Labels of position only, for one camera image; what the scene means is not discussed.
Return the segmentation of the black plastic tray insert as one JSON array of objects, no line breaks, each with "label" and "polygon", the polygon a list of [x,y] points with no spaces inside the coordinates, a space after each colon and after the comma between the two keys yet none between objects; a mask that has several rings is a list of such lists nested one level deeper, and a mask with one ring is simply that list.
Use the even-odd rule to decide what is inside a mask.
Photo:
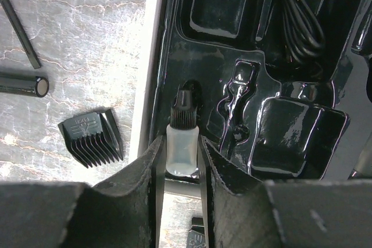
[{"label": "black plastic tray insert", "polygon": [[352,45],[371,0],[166,0],[149,142],[181,88],[199,133],[259,179],[349,179],[371,135],[367,61]]}]

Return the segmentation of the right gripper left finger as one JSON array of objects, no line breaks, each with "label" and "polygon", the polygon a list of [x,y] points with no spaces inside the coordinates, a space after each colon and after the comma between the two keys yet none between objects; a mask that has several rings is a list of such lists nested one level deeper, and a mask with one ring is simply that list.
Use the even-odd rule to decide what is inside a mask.
[{"label": "right gripper left finger", "polygon": [[2,247],[158,247],[165,137],[115,175],[1,184]]}]

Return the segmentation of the small clear oil bottle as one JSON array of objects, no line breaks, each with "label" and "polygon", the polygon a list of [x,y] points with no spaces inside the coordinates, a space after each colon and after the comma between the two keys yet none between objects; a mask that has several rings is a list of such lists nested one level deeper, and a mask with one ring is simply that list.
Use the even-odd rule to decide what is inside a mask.
[{"label": "small clear oil bottle", "polygon": [[166,171],[177,177],[186,177],[197,169],[199,127],[197,109],[192,91],[181,88],[177,92],[166,128]]}]

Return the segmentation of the white cardboard box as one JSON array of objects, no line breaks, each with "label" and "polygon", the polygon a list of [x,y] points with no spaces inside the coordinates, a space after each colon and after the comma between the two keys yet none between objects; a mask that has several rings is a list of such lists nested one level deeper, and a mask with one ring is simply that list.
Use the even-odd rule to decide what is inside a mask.
[{"label": "white cardboard box", "polygon": [[162,37],[159,34],[159,23],[164,1],[166,0],[146,0],[145,4],[144,25],[140,33],[142,43],[131,127],[129,165],[141,157],[149,146],[151,114],[154,103],[152,86],[156,79],[156,68],[158,67],[156,48]]}]

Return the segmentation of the black cleaning brush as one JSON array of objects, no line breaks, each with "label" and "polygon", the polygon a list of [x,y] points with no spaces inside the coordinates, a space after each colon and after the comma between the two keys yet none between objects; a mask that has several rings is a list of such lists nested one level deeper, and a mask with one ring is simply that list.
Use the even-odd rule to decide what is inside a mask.
[{"label": "black cleaning brush", "polygon": [[9,22],[11,23],[32,67],[34,69],[40,69],[41,63],[40,60],[29,40],[27,33],[13,8],[13,5],[10,0],[1,0],[1,6],[8,17]]}]

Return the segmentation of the silver black hair clipper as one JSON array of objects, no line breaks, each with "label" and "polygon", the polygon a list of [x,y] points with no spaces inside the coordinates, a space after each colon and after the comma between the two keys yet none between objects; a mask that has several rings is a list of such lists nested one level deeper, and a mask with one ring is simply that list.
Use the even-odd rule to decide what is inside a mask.
[{"label": "silver black hair clipper", "polygon": [[[371,5],[365,12],[356,33],[352,51],[367,61],[369,74],[366,83],[366,94],[371,102]],[[371,179],[371,135],[369,136],[349,179]]]}]

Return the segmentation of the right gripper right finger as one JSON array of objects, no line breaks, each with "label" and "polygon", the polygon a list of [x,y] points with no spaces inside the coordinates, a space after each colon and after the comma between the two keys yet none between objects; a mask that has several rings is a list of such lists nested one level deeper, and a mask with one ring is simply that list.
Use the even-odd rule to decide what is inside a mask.
[{"label": "right gripper right finger", "polygon": [[370,247],[371,181],[258,181],[199,137],[207,247]]}]

